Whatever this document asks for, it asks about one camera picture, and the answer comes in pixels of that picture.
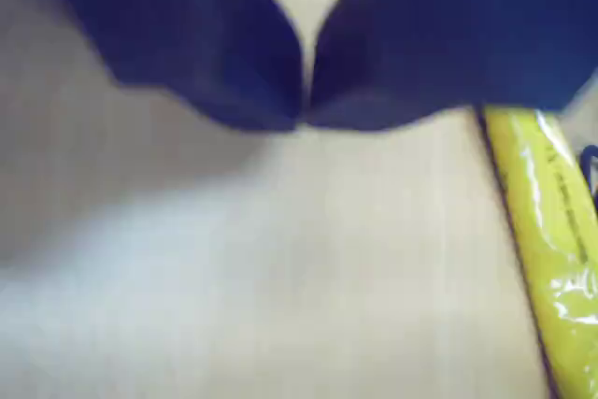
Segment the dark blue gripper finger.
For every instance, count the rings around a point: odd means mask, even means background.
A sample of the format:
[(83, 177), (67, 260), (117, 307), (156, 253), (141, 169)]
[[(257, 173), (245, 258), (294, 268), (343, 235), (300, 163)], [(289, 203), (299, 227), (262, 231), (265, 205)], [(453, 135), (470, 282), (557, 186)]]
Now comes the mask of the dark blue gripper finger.
[(65, 0), (115, 79), (210, 119), (287, 132), (303, 109), (298, 39), (274, 0)]
[(378, 131), (462, 106), (565, 108), (597, 68), (597, 0), (339, 0), (307, 122)]

